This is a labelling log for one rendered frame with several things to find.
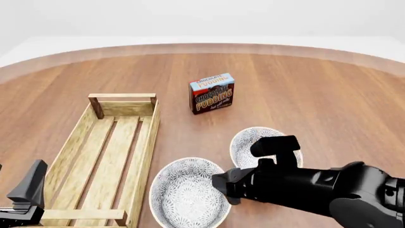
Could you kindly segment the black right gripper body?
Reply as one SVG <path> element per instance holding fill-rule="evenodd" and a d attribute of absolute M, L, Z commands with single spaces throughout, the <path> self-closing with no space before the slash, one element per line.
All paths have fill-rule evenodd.
<path fill-rule="evenodd" d="M 254 184 L 255 168 L 240 169 L 235 180 L 235 195 L 237 198 L 258 202 L 267 202 L 259 184 Z"/>

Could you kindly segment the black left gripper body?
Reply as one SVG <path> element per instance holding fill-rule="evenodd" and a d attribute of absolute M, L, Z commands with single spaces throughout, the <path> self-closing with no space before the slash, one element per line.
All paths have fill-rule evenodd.
<path fill-rule="evenodd" d="M 40 206 L 18 203 L 13 208 L 0 207 L 0 226 L 39 225 L 44 214 Z"/>

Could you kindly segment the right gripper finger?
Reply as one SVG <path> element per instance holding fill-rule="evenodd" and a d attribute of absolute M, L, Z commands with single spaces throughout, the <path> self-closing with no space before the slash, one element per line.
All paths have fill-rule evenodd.
<path fill-rule="evenodd" d="M 238 187 L 228 187 L 225 191 L 225 197 L 231 205 L 239 205 L 242 198 L 242 189 Z"/>
<path fill-rule="evenodd" d="M 212 176 L 212 185 L 215 189 L 223 193 L 223 195 L 228 195 L 228 190 L 231 190 L 231 187 L 229 187 L 230 183 L 237 183 L 250 171 L 250 168 L 231 168 L 222 174 L 214 174 Z"/>

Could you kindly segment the large patterned white bowl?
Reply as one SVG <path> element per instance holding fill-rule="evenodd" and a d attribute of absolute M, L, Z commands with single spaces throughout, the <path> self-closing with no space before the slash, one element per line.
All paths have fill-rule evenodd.
<path fill-rule="evenodd" d="M 217 228 L 231 204 L 212 186 L 223 169 L 207 159 L 186 157 L 162 168 L 149 190 L 149 208 L 162 228 Z"/>

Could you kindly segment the small patterned white bowl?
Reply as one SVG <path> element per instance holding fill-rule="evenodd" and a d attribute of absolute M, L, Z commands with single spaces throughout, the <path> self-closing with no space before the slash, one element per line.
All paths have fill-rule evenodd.
<path fill-rule="evenodd" d="M 272 159 L 277 164 L 276 155 L 264 157 L 254 157 L 251 154 L 251 146 L 262 137 L 286 136 L 283 132 L 268 127 L 249 127 L 238 132 L 232 138 L 229 152 L 232 162 L 236 168 L 255 168 L 258 166 L 259 159 Z"/>

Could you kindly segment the wooden slat tray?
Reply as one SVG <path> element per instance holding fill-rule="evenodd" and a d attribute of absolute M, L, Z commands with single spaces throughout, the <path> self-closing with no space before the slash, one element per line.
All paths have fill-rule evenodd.
<path fill-rule="evenodd" d="M 137 228 L 159 121 L 155 94 L 90 94 L 47 171 L 39 228 Z"/>

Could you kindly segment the chocolate pudding box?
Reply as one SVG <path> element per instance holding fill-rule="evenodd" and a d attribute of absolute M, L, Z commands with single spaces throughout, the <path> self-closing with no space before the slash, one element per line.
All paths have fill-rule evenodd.
<path fill-rule="evenodd" d="M 231 106 L 235 80 L 229 73 L 206 77 L 189 83 L 189 106 L 193 114 Z"/>

